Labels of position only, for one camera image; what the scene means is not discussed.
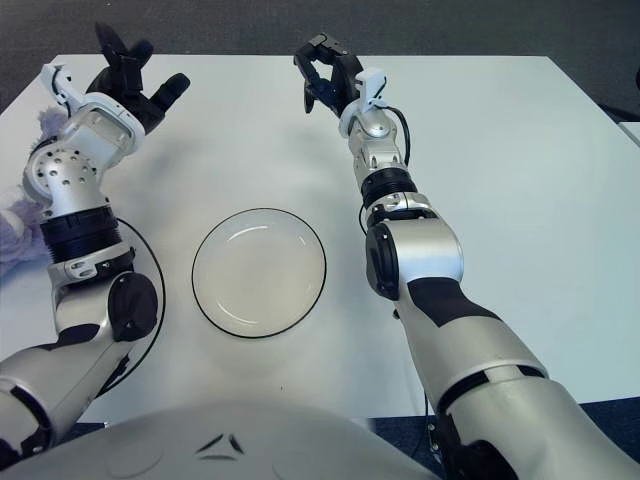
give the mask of white plastic part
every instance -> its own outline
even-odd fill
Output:
[[[120,123],[132,138],[130,147],[123,156],[129,155],[140,147],[145,137],[142,124],[126,108],[108,95],[92,92],[86,95],[78,92],[71,83],[71,72],[64,63],[48,63],[43,65],[40,80],[49,93],[60,105],[67,105],[73,116],[81,108],[100,110]],[[105,166],[105,170],[114,165]]]
[[[366,113],[374,107],[387,106],[382,99],[382,90],[386,83],[387,76],[380,68],[365,68],[356,75],[356,90],[360,92],[360,97],[342,111],[338,131],[343,138],[349,137],[349,130],[355,116]]]

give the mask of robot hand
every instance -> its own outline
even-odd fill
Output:
[[[312,62],[333,65],[322,79]],[[493,312],[460,287],[462,249],[418,192],[395,144],[382,99],[387,79],[320,34],[294,63],[305,111],[319,99],[340,117],[365,209],[367,278],[392,300],[438,418],[435,437],[450,479],[633,479],[640,468],[598,430],[569,393]]]
[[[96,34],[109,66],[91,82],[87,92],[104,93],[120,102],[138,119],[145,132],[151,133],[169,107],[189,87],[189,79],[177,73],[163,83],[151,98],[147,98],[141,93],[141,70],[153,53],[153,45],[147,40],[140,40],[127,49],[116,32],[104,23],[96,23]]]

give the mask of gray carpet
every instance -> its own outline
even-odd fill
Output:
[[[547,55],[594,100],[640,114],[638,0],[0,0],[0,111],[93,22],[159,53],[291,54],[327,31],[359,54]]]

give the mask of clear glass plate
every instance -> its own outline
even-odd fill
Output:
[[[313,308],[326,272],[320,239],[302,219],[260,208],[227,218],[205,237],[191,280],[202,313],[240,337],[276,335]]]

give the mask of robot forearm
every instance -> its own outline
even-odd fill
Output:
[[[21,407],[19,415],[32,417],[24,424],[28,431],[17,434],[12,415],[0,415],[0,434],[20,458],[55,445],[73,426],[135,340],[153,329],[156,310],[153,285],[140,274],[79,286],[57,305],[56,343],[0,363],[0,408],[15,415]]]

